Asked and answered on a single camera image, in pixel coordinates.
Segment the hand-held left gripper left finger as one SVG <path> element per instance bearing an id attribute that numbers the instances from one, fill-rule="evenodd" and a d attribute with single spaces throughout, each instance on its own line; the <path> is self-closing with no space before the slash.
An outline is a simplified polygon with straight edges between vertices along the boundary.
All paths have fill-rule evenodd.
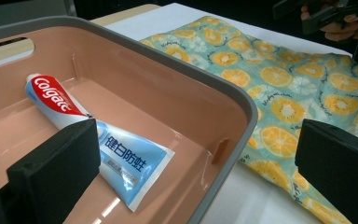
<path id="1" fill-rule="evenodd" d="M 7 169 L 10 224 L 62 224 L 99 173 L 96 121 L 69 125 Z"/>

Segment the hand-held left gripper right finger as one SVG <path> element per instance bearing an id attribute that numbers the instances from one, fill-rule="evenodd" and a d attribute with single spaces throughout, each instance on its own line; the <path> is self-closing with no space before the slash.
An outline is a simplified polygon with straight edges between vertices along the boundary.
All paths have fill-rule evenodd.
<path id="1" fill-rule="evenodd" d="M 305 119 L 295 165 L 328 202 L 352 224 L 358 224 L 358 137 Z"/>

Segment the toothpaste tube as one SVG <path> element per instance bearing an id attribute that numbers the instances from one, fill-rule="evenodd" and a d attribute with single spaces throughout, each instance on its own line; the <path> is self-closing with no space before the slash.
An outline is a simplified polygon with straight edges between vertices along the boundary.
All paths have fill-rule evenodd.
<path id="1" fill-rule="evenodd" d="M 29 75 L 25 93 L 60 130 L 93 118 L 53 76 Z M 134 212 L 171 161 L 174 152 L 104 121 L 97 120 L 96 125 L 101 155 L 100 175 Z"/>

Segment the orange slice print cloth bag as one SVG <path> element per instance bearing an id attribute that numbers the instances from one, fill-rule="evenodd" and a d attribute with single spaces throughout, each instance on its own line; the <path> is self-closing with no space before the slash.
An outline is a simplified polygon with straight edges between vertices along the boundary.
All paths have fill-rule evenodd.
<path id="1" fill-rule="evenodd" d="M 143 42 L 246 91 L 258 119 L 241 162 L 290 193 L 324 224 L 353 224 L 298 172 L 295 153 L 303 119 L 358 137 L 355 60 L 275 46 L 211 16 Z"/>

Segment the pink basin with grey rim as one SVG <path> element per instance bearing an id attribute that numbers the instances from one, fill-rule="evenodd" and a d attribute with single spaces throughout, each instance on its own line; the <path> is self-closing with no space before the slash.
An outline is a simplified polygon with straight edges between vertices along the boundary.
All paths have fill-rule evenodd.
<path id="1" fill-rule="evenodd" d="M 26 78 L 56 77 L 96 119 L 174 155 L 136 210 L 101 177 L 65 224 L 200 224 L 256 123 L 253 100 L 220 77 L 89 21 L 50 17 L 0 27 L 33 51 L 0 64 L 0 186 L 7 168 L 56 133 Z"/>

